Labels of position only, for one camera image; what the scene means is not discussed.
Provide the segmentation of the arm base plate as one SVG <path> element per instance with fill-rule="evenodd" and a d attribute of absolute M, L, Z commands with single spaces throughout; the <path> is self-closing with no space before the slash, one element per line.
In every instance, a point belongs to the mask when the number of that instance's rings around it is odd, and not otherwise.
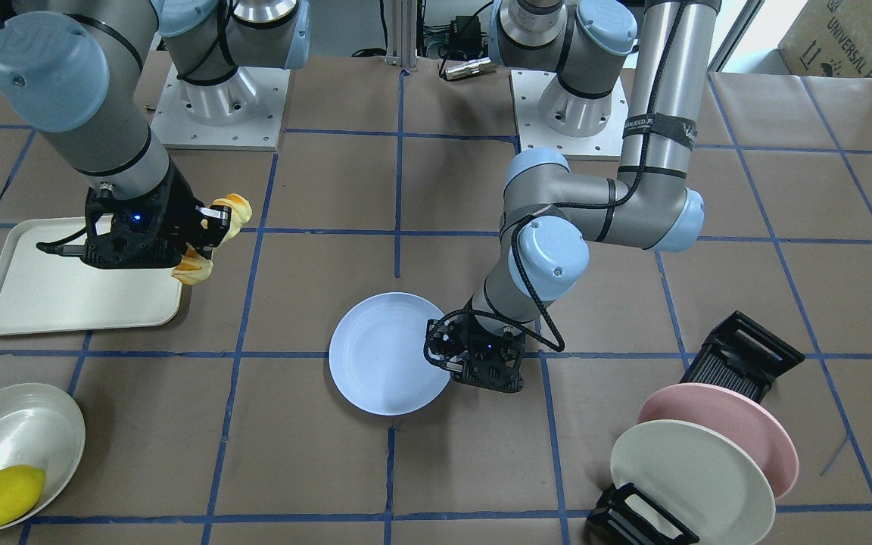
<path fill-rule="evenodd" d="M 227 82 L 193 86 L 170 67 L 152 131 L 172 149 L 277 151 L 291 74 L 241 67 Z"/>
<path fill-rule="evenodd" d="M 617 161 L 628 103 L 620 79 L 612 92 L 584 99 L 561 87 L 554 73 L 512 70 L 513 111 L 520 148 L 554 148 L 568 159 Z"/>

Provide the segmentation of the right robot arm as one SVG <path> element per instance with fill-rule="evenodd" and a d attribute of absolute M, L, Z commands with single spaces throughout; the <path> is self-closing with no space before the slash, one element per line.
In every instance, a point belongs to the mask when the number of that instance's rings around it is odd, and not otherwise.
<path fill-rule="evenodd" d="M 245 69 L 303 67 L 309 31 L 307 1 L 0 1 L 0 93 L 89 186 L 83 227 L 38 251 L 206 279 L 252 210 L 198 200 L 134 105 L 146 48 L 165 40 L 195 120 L 229 122 L 257 102 Z"/>

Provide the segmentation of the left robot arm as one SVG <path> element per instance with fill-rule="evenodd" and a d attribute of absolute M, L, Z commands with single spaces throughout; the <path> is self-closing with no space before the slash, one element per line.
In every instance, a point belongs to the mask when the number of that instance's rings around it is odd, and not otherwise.
<path fill-rule="evenodd" d="M 512 69 L 551 73 L 548 124 L 570 131 L 572 107 L 605 113 L 629 55 L 637 56 L 616 171 L 578 172 L 553 146 L 527 146 L 506 169 L 500 252 L 463 308 L 427 323 L 427 363 L 458 383 L 523 387 L 529 339 L 562 351 L 548 314 L 584 275 L 590 246 L 685 251 L 705 223 L 687 186 L 720 1 L 495 1 L 487 51 Z"/>

